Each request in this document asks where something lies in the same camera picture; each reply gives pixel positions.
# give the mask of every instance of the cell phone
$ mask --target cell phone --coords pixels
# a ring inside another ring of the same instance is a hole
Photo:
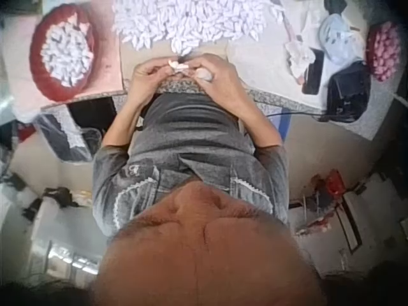
[[[302,92],[304,94],[316,95],[319,93],[321,75],[323,73],[324,52],[313,48],[312,51],[316,56],[316,60],[313,64],[309,65],[305,72],[305,83],[302,87]]]

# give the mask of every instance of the tiled floor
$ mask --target tiled floor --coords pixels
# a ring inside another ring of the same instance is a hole
[[[403,110],[398,104],[391,107],[383,127],[372,142],[332,123],[294,115],[286,140],[291,197],[299,197],[314,174],[325,175],[332,168],[340,170],[347,186],[359,181],[370,171],[393,137]],[[76,191],[92,189],[92,165],[60,162],[38,133],[17,149],[11,170],[38,194],[46,187],[56,186]]]

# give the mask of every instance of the pink folded paper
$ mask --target pink folded paper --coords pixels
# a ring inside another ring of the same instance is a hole
[[[74,100],[123,90],[119,39],[111,31],[113,22],[111,5],[112,0],[92,0],[83,4],[97,31],[99,49],[89,83],[82,93],[75,96]],[[10,91],[15,97],[13,111],[16,118],[22,122],[31,122],[41,108],[55,104],[37,89],[30,72],[31,37],[40,18],[39,16],[7,17],[2,33],[4,63]]]

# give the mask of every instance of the clothing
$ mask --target clothing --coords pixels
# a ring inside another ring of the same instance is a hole
[[[130,156],[118,147],[95,156],[94,216],[104,234],[116,234],[192,176],[287,222],[284,148],[254,151],[237,119],[207,96],[163,94],[132,143]]]

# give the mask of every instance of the shirt pocket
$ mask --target shirt pocket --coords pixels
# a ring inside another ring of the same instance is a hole
[[[231,177],[229,193],[236,199],[244,200],[268,214],[273,214],[273,205],[267,193],[254,187],[245,180],[238,177]]]
[[[120,184],[113,205],[113,224],[116,230],[123,228],[134,216],[154,204],[159,182],[159,170],[155,166],[132,165],[128,170],[127,184]]]

